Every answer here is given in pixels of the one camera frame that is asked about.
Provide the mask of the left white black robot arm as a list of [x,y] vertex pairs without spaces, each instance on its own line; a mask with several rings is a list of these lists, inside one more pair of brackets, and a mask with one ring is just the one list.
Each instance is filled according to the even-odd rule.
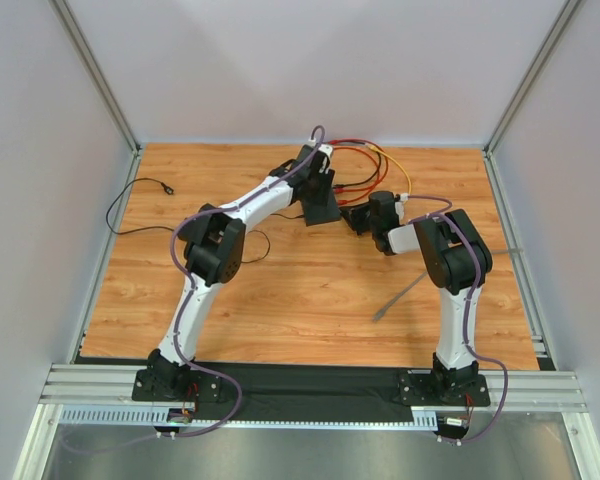
[[220,206],[205,204],[175,228],[169,254],[184,284],[167,332],[149,355],[150,369],[192,365],[205,320],[220,290],[238,273],[246,235],[256,226],[296,202],[306,219],[317,211],[318,224],[339,217],[332,154],[332,146],[310,141],[246,194]]

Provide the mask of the black network switch box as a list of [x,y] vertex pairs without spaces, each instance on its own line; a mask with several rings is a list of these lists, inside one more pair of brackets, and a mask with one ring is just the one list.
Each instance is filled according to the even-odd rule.
[[340,210],[335,198],[334,191],[329,197],[326,206],[310,205],[308,202],[300,201],[307,226],[315,226],[339,221],[341,218]]

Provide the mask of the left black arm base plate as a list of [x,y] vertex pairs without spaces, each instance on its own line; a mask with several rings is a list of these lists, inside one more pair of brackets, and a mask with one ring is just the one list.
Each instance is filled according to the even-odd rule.
[[140,402],[202,402],[219,401],[224,381],[198,370],[181,370],[159,374],[144,369],[136,374],[131,398]]

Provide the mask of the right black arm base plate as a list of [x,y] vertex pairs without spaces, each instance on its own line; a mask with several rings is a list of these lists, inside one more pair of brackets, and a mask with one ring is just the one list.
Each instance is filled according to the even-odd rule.
[[491,404],[486,378],[480,374],[443,378],[432,370],[399,370],[397,382],[399,400],[407,406],[487,407]]

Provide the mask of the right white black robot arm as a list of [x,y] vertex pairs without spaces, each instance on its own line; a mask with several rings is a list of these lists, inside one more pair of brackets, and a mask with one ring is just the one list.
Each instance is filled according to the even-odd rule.
[[404,219],[409,194],[378,191],[368,201],[343,207],[341,215],[358,234],[369,232],[378,251],[396,256],[418,250],[440,296],[440,335],[431,376],[450,389],[477,380],[480,356],[474,348],[477,304],[493,267],[491,251],[463,209],[452,204]]

